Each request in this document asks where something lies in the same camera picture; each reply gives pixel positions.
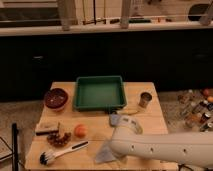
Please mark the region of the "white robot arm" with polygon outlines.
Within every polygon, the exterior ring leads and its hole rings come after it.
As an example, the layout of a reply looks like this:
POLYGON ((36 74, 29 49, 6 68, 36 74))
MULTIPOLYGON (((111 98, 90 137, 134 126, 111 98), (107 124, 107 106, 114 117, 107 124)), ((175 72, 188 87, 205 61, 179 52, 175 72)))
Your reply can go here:
POLYGON ((122 116, 110 148, 116 155, 136 156, 213 169, 213 132, 141 134, 138 120, 122 116))

